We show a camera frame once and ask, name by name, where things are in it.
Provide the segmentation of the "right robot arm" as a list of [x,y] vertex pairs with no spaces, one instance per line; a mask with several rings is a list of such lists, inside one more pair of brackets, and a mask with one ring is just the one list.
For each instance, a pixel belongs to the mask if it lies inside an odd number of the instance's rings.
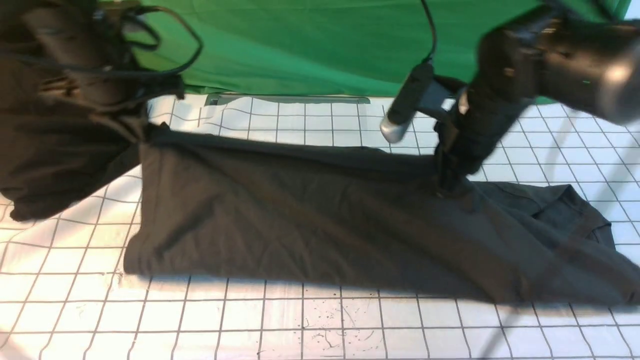
[[546,0],[485,34],[477,71],[436,126],[438,186],[454,192],[539,97],[627,126],[639,119],[638,20],[595,22]]

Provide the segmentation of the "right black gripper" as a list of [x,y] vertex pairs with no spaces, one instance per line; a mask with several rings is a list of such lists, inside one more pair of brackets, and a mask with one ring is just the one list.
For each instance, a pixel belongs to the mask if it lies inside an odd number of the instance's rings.
[[468,175],[477,173],[532,104],[532,98],[503,96],[490,88],[466,88],[460,93],[446,121],[436,125],[439,191],[455,193]]

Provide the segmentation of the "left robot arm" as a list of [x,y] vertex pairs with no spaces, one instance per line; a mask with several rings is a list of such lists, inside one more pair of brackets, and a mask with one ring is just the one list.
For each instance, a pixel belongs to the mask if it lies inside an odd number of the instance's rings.
[[44,80],[39,95],[88,109],[90,119],[128,141],[147,137],[149,101],[162,96],[185,98],[182,72],[202,51],[184,64],[155,71],[138,62],[134,50],[156,51],[160,34],[143,16],[172,11],[145,6],[137,0],[100,3],[98,0],[3,0],[1,25],[18,19],[48,53],[48,58],[22,55],[3,48],[1,54],[25,63],[59,69],[62,76]]

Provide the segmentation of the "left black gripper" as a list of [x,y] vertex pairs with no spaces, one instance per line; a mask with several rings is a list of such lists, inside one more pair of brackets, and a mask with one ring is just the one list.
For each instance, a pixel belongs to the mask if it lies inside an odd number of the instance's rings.
[[39,94],[46,100],[64,101],[90,110],[89,118],[114,130],[131,142],[145,142],[151,126],[147,103],[161,96],[185,97],[180,75],[144,76],[132,55],[121,63],[132,75],[117,75],[118,63],[105,51],[62,50],[53,57],[64,66],[64,75],[44,80]]

